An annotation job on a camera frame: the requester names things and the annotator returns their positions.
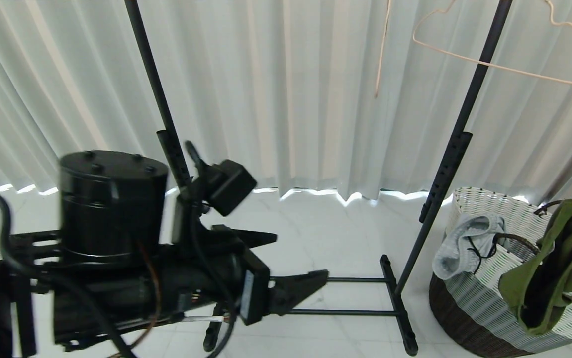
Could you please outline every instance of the curtain fold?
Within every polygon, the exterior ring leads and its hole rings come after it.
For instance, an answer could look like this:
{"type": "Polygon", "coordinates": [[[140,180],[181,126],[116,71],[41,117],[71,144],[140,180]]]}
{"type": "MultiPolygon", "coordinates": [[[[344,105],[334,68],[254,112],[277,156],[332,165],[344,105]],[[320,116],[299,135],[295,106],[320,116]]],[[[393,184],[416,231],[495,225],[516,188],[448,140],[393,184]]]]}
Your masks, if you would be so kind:
{"type": "MultiPolygon", "coordinates": [[[[449,0],[395,0],[374,98],[386,3],[139,2],[181,140],[261,187],[344,198],[429,189],[476,67],[411,40],[449,0]]],[[[572,0],[555,3],[572,22],[572,0]]],[[[478,57],[496,5],[459,0],[417,36],[478,57]]],[[[515,1],[493,62],[572,79],[572,32],[542,0],[515,1]]],[[[165,161],[162,128],[121,0],[0,0],[0,185],[57,186],[57,158],[77,150],[165,161]]],[[[453,186],[536,202],[572,177],[571,86],[490,69],[466,130],[453,186]]]]}

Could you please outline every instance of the laundry basket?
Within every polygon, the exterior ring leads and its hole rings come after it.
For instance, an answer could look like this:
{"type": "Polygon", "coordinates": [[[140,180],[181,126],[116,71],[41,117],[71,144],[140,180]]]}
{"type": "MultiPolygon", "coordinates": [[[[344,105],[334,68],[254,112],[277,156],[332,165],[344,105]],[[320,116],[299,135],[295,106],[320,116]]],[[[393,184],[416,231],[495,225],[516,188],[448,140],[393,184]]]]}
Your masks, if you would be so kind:
{"type": "MultiPolygon", "coordinates": [[[[550,214],[534,215],[536,207],[501,193],[480,188],[455,190],[446,234],[461,213],[495,213],[505,218],[506,231],[535,243],[543,237],[550,214]]],[[[474,354],[487,358],[517,357],[572,343],[572,304],[552,331],[529,336],[500,297],[498,281],[505,272],[533,256],[531,245],[510,241],[509,250],[497,245],[496,254],[483,259],[475,274],[464,272],[445,281],[433,276],[430,306],[434,317],[452,339],[474,354]]]]}

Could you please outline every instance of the black clothes rack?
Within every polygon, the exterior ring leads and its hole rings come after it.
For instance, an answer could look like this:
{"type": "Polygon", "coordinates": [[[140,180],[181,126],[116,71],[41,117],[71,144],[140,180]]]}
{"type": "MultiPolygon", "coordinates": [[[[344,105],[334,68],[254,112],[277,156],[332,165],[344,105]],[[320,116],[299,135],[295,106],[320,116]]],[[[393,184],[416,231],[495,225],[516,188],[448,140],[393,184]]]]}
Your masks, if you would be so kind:
{"type": "MultiPolygon", "coordinates": [[[[496,9],[489,34],[485,41],[483,51],[480,56],[480,61],[490,63],[493,53],[496,50],[500,34],[505,25],[507,15],[509,14],[509,9],[511,8],[512,0],[499,0],[498,7],[496,9]]],[[[151,48],[149,46],[149,39],[147,38],[147,33],[145,32],[145,27],[142,22],[142,17],[140,10],[138,8],[137,0],[125,0],[125,6],[127,7],[127,12],[129,13],[129,20],[131,21],[131,26],[133,27],[136,42],[138,43],[138,48],[140,49],[140,55],[142,57],[143,63],[145,65],[145,70],[147,71],[147,76],[149,77],[149,82],[156,98],[156,103],[158,109],[160,110],[163,123],[165,124],[165,130],[159,131],[158,138],[163,144],[163,148],[168,148],[165,151],[165,156],[169,162],[169,166],[172,169],[175,180],[179,186],[186,185],[191,178],[189,177],[189,171],[187,170],[186,162],[184,161],[184,156],[182,155],[182,150],[180,142],[173,125],[173,120],[171,116],[171,111],[167,104],[165,98],[165,91],[160,82],[160,77],[156,69],[156,63],[154,61],[151,48]]],[[[461,107],[461,112],[457,118],[454,129],[452,130],[452,135],[448,141],[447,148],[443,153],[443,158],[441,159],[441,164],[436,172],[434,181],[432,183],[431,190],[427,195],[427,200],[423,205],[421,214],[419,217],[419,222],[422,223],[421,229],[416,238],[414,247],[407,259],[405,268],[399,278],[399,281],[395,278],[388,256],[383,255],[379,259],[379,264],[383,272],[383,278],[348,278],[348,277],[336,277],[329,278],[328,282],[342,282],[342,283],[384,283],[388,288],[388,293],[390,294],[390,300],[392,303],[393,310],[309,310],[309,309],[295,309],[289,314],[297,315],[357,315],[357,316],[389,316],[396,317],[399,324],[399,329],[403,338],[403,344],[405,346],[407,354],[410,356],[415,356],[418,353],[418,344],[416,343],[416,335],[412,331],[412,326],[409,322],[406,308],[401,299],[401,294],[407,279],[416,264],[416,260],[423,249],[423,244],[427,240],[427,235],[434,224],[434,219],[441,208],[441,204],[447,195],[450,185],[452,184],[452,179],[456,174],[456,171],[463,160],[463,156],[470,144],[472,139],[472,134],[470,132],[465,132],[465,125],[468,122],[471,111],[474,108],[475,101],[477,99],[478,93],[481,86],[483,85],[484,77],[487,73],[488,67],[483,64],[477,65],[477,69],[472,77],[470,83],[470,88],[463,101],[463,106],[461,107]]],[[[206,333],[206,338],[204,339],[204,348],[208,351],[213,349],[217,339],[217,333],[219,331],[221,323],[213,322],[209,325],[209,329],[206,333]]]]}

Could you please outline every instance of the bolt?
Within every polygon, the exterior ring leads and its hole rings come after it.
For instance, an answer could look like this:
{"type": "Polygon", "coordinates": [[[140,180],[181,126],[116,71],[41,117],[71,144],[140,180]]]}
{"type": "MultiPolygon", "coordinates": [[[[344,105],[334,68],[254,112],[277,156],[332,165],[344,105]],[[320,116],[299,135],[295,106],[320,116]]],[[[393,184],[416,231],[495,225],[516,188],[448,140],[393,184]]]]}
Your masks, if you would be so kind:
{"type": "Polygon", "coordinates": [[[104,166],[102,166],[98,163],[92,163],[92,165],[91,165],[91,170],[93,170],[93,172],[100,173],[100,172],[102,172],[103,169],[104,169],[104,166]]]}

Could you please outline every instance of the green cloth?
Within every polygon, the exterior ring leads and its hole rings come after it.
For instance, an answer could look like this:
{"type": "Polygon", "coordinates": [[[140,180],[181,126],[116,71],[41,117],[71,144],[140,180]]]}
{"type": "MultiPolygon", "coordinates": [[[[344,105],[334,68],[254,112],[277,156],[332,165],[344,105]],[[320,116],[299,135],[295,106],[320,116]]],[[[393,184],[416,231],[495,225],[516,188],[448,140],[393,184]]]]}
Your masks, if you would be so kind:
{"type": "Polygon", "coordinates": [[[552,215],[540,252],[500,277],[499,291],[530,335],[543,335],[555,326],[572,303],[572,199],[552,215]]]}

